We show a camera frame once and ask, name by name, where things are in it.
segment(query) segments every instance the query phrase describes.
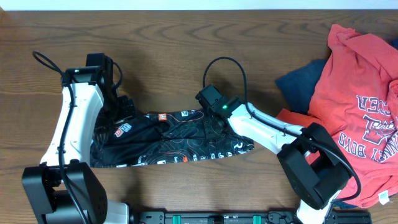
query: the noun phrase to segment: red t-shirt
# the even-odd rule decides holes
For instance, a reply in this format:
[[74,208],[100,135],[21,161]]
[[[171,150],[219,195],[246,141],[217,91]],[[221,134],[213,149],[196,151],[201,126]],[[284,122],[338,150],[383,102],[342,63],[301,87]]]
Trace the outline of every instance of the red t-shirt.
[[[332,25],[328,46],[332,54],[309,116],[282,110],[277,118],[302,126],[318,122],[328,130],[361,179],[361,195],[347,203],[366,208],[380,192],[398,193],[398,51],[375,35],[339,25]],[[351,178],[338,197],[356,189]]]

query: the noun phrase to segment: black cable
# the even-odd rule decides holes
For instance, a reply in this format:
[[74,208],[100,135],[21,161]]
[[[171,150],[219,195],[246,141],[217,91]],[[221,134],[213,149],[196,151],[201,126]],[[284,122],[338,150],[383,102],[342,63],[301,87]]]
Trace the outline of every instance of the black cable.
[[[40,62],[42,65],[46,66],[47,68],[59,73],[59,71],[58,71],[59,68],[54,63],[51,63],[51,65],[52,65],[52,67],[51,67],[50,65],[46,64],[45,62],[43,62],[40,58],[38,58],[38,56],[36,56],[36,54],[39,55],[40,57],[44,58],[49,63],[51,62],[51,60],[49,58],[47,58],[46,56],[44,56],[42,53],[37,52],[37,51],[33,51],[32,55],[36,59],[36,61]],[[75,83],[78,83],[78,81],[76,80],[76,78],[74,76],[72,76],[72,80]]]
[[112,87],[112,89],[115,90],[115,89],[119,88],[119,86],[122,84],[123,72],[122,72],[120,66],[116,62],[113,62],[113,64],[118,68],[119,73],[120,73],[120,79],[119,79],[118,83]]
[[[45,55],[43,55],[42,53],[37,52],[37,51],[33,51],[32,55],[42,65],[44,65],[47,68],[49,68],[51,70],[54,70],[54,71],[58,72],[59,74],[61,74],[61,76],[65,79],[65,82],[67,84],[67,88],[69,90],[69,94],[70,94],[69,111],[68,111],[67,119],[65,121],[65,125],[64,125],[63,130],[62,130],[60,145],[58,147],[58,163],[59,163],[59,166],[60,166],[61,178],[63,180],[63,183],[65,184],[65,187],[68,190],[70,198],[72,199],[73,203],[75,204],[76,209],[79,212],[79,214],[81,216],[81,219],[83,220],[83,223],[84,224],[88,224],[89,222],[88,222],[88,220],[86,218],[86,215],[84,214],[83,209],[81,208],[78,200],[76,199],[76,195],[73,193],[73,190],[70,187],[70,183],[69,183],[70,180],[67,177],[67,175],[65,173],[65,168],[63,166],[63,153],[64,153],[63,147],[64,147],[64,144],[65,144],[65,138],[66,138],[67,130],[68,130],[68,127],[69,127],[70,119],[72,117],[73,108],[75,107],[75,97],[73,96],[73,90],[72,90],[72,87],[70,86],[69,80],[67,79],[65,74],[49,58],[47,58]],[[51,64],[52,67],[50,65],[48,65],[47,63],[43,62],[41,59],[39,59],[37,55],[42,57],[44,60],[46,60],[49,64]]]
[[221,59],[231,60],[231,61],[233,61],[233,62],[241,69],[242,76],[243,76],[243,85],[244,85],[244,104],[245,104],[245,106],[246,106],[246,109],[247,109],[248,113],[249,113],[253,118],[256,118],[256,119],[257,119],[258,121],[260,121],[261,123],[263,123],[263,124],[265,124],[265,125],[268,125],[268,126],[274,128],[274,129],[278,130],[278,131],[282,131],[284,134],[288,134],[288,135],[290,135],[290,136],[296,137],[297,139],[300,139],[301,141],[303,141],[303,142],[305,142],[305,143],[308,143],[308,144],[310,144],[310,145],[312,145],[312,146],[315,146],[315,147],[319,148],[319,149],[322,150],[323,152],[327,152],[327,153],[331,154],[333,157],[335,157],[336,159],[338,159],[338,160],[346,167],[346,169],[348,170],[348,172],[354,177],[354,179],[355,179],[355,181],[356,181],[356,184],[357,184],[357,186],[358,186],[357,191],[355,192],[355,194],[353,194],[352,196],[349,196],[349,197],[345,197],[345,198],[333,199],[333,200],[332,200],[333,203],[335,203],[335,202],[343,202],[343,201],[346,201],[346,200],[351,200],[351,199],[354,199],[354,198],[356,198],[356,197],[358,197],[358,196],[360,195],[361,190],[362,190],[362,186],[361,186],[361,181],[359,180],[358,175],[355,173],[355,171],[353,170],[353,168],[352,168],[351,166],[349,166],[340,156],[338,156],[338,155],[336,155],[334,152],[332,152],[332,151],[329,149],[329,146],[325,146],[324,144],[320,144],[320,143],[317,143],[317,142],[315,142],[315,141],[311,141],[311,140],[309,140],[309,139],[307,139],[307,138],[305,138],[305,137],[303,137],[303,136],[301,136],[301,135],[299,135],[299,134],[295,134],[295,133],[293,133],[293,132],[290,132],[290,131],[286,130],[285,128],[280,128],[280,127],[278,127],[278,126],[276,126],[276,125],[274,125],[274,124],[271,124],[271,123],[268,123],[268,122],[266,122],[266,121],[263,121],[262,119],[259,119],[259,118],[256,116],[255,112],[253,112],[253,111],[250,110],[249,104],[248,104],[248,85],[247,85],[247,83],[246,83],[246,74],[245,74],[245,72],[244,72],[244,70],[243,70],[242,65],[241,65],[239,62],[237,62],[235,59],[230,58],[230,57],[219,57],[219,58],[216,58],[216,59],[214,59],[213,61],[211,61],[211,62],[209,63],[209,65],[207,66],[207,68],[206,68],[206,70],[205,70],[205,73],[203,74],[203,87],[206,86],[206,85],[205,85],[205,79],[206,79],[207,71],[209,70],[209,68],[211,67],[211,65],[212,65],[213,63],[215,63],[216,61],[221,60]]

